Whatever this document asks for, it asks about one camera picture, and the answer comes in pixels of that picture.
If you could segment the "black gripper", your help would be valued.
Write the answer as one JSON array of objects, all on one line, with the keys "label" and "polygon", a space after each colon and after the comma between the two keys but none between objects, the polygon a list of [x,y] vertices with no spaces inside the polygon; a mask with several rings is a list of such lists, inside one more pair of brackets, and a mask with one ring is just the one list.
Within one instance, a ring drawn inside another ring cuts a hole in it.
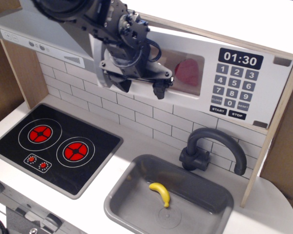
[{"label": "black gripper", "polygon": [[157,49],[144,47],[131,59],[117,58],[107,48],[99,52],[99,82],[110,88],[116,86],[128,93],[131,82],[150,82],[158,99],[165,97],[166,89],[173,84],[172,71],[154,60]]}]

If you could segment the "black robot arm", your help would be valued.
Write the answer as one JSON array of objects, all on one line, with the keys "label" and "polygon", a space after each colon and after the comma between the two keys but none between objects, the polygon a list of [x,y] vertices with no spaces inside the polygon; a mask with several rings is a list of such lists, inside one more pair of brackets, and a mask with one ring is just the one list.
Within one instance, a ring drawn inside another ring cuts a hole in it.
[{"label": "black robot arm", "polygon": [[129,92],[131,82],[152,84],[158,99],[173,84],[172,71],[158,63],[160,46],[147,38],[148,22],[120,0],[35,0],[48,19],[68,24],[94,38],[92,55],[99,83]]}]

